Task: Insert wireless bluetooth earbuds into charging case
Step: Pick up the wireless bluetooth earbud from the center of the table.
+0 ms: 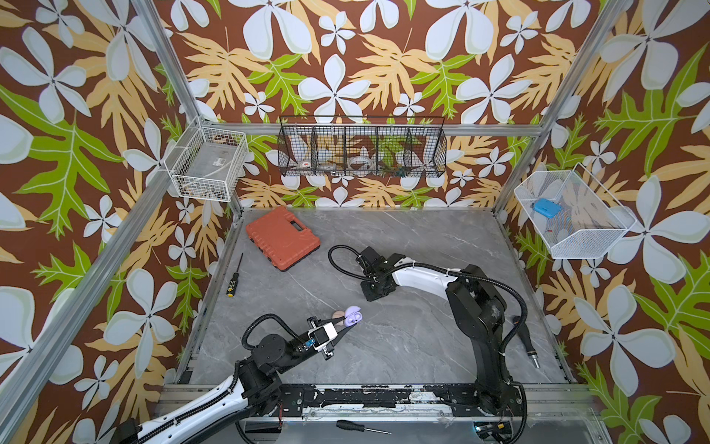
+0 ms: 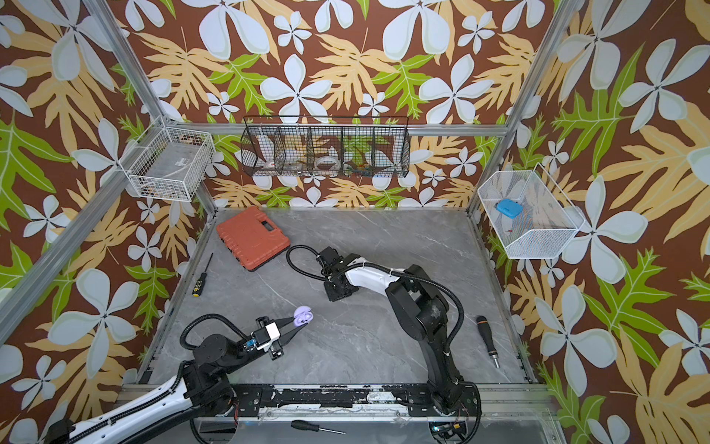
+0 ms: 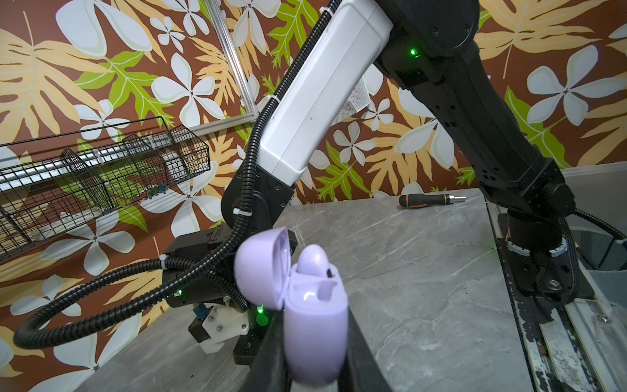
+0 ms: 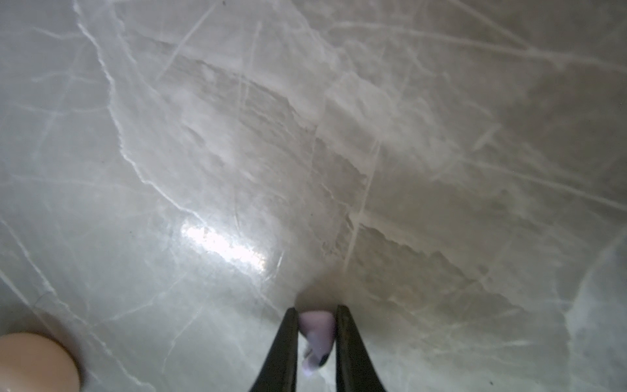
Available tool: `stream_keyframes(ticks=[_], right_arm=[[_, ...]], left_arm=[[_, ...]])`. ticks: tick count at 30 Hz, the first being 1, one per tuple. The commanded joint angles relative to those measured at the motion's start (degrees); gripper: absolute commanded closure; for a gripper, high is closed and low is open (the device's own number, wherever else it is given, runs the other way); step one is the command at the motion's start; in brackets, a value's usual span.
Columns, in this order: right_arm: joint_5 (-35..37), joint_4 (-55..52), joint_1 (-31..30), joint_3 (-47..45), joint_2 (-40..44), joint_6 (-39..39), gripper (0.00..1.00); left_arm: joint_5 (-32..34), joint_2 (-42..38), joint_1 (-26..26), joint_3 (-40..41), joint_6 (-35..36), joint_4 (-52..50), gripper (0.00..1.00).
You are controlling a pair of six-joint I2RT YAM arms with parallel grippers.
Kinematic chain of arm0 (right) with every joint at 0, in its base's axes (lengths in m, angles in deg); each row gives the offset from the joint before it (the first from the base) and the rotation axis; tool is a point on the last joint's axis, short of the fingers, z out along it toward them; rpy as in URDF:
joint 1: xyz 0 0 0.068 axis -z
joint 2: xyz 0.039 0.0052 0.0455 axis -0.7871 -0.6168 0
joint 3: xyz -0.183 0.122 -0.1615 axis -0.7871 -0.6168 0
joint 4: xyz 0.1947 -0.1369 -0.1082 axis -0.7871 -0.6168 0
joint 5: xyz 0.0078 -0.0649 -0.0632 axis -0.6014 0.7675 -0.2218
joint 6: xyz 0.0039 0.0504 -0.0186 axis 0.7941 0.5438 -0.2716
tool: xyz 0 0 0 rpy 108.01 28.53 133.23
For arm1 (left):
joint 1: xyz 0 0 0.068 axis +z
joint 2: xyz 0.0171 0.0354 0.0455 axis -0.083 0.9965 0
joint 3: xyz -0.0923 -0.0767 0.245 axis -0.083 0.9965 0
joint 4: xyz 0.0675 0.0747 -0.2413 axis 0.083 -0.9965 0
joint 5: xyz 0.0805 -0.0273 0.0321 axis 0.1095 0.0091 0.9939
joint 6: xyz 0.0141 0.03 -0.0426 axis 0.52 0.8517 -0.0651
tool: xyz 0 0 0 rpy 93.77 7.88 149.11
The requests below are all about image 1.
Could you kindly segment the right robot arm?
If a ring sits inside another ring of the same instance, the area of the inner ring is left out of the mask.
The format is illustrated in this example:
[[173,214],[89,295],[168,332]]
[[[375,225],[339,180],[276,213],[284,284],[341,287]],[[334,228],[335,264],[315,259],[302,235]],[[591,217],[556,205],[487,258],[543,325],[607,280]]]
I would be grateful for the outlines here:
[[512,286],[491,279],[479,266],[444,268],[398,253],[384,257],[372,247],[357,251],[348,245],[335,245],[328,250],[327,259],[335,270],[361,282],[369,302],[399,287],[446,300],[457,327],[473,347],[477,408],[495,416],[523,399],[523,389],[508,371],[506,351],[529,310]]

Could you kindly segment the purple earbud charging case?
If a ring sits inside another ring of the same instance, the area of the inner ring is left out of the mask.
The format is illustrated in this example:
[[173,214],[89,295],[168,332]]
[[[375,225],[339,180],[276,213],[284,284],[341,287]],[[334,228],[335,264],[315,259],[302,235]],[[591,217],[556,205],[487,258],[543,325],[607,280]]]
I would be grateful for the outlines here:
[[353,305],[346,309],[343,323],[345,327],[352,327],[361,322],[363,318],[360,307]]

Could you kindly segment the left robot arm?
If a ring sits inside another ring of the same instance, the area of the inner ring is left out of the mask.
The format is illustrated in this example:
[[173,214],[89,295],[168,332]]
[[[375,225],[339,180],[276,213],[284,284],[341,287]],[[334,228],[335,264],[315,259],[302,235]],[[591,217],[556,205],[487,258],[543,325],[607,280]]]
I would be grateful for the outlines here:
[[235,364],[222,383],[179,409],[138,424],[120,424],[112,443],[197,443],[225,425],[270,414],[283,396],[280,376],[321,353],[334,355],[338,342],[362,321],[358,306],[342,316],[310,317],[309,329],[298,334],[280,316],[264,314],[245,330],[242,346],[250,355]]

